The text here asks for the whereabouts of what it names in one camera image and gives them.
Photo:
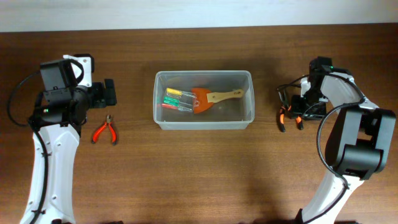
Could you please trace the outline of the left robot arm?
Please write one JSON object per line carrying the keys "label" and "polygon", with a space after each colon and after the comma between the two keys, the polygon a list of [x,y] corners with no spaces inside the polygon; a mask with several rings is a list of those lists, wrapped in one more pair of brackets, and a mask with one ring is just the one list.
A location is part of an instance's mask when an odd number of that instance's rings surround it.
{"label": "left robot arm", "polygon": [[34,167],[21,223],[74,223],[73,164],[87,112],[117,103],[112,79],[93,82],[90,54],[64,55],[40,64],[45,90],[28,119]]}

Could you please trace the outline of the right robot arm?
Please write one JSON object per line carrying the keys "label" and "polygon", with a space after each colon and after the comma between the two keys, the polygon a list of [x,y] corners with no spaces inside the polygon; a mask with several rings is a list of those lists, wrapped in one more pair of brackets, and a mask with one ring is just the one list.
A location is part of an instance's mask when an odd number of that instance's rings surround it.
{"label": "right robot arm", "polygon": [[296,223],[334,223],[351,194],[386,166],[396,115],[371,102],[352,73],[317,57],[308,74],[294,81],[301,88],[291,99],[298,126],[319,120],[316,145],[325,176]]}

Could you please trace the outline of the clear plastic container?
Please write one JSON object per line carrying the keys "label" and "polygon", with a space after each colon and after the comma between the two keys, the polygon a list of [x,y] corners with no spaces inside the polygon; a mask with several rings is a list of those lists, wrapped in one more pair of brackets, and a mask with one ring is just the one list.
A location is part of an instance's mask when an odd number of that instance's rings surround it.
{"label": "clear plastic container", "polygon": [[[167,88],[191,92],[205,88],[211,92],[242,90],[241,98],[215,103],[202,113],[195,114],[165,108]],[[246,70],[161,71],[155,76],[153,93],[154,121],[163,130],[245,129],[255,118],[254,87]]]}

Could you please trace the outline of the orange black needle-nose pliers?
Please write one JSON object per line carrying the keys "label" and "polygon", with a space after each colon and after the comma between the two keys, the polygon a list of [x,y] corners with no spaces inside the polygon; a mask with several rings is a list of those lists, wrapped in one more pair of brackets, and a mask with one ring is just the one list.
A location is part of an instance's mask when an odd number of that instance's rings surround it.
{"label": "orange black needle-nose pliers", "polygon": [[279,130],[284,133],[285,132],[285,125],[284,119],[285,117],[294,119],[299,130],[303,129],[303,119],[299,115],[294,115],[292,112],[292,106],[289,103],[289,97],[285,90],[279,91],[279,97],[281,100],[281,107],[279,109],[279,118],[277,119],[277,125]]}

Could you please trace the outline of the clear screwdriver set case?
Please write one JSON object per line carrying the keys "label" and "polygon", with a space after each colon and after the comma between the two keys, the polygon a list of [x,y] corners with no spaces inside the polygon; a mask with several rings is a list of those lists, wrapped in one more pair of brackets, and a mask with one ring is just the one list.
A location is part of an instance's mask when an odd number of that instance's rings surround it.
{"label": "clear screwdriver set case", "polygon": [[157,103],[165,109],[192,113],[198,107],[197,95],[193,92],[166,88]]}

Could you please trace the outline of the orange scraper with wooden handle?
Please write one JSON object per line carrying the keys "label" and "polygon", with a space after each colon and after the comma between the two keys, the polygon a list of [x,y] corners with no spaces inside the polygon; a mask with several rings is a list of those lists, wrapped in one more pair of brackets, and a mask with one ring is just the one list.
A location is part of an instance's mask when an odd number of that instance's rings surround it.
{"label": "orange scraper with wooden handle", "polygon": [[199,114],[210,109],[215,103],[224,100],[242,98],[244,91],[242,89],[229,92],[213,92],[205,88],[192,88],[195,94],[195,102],[193,104],[193,113]]}

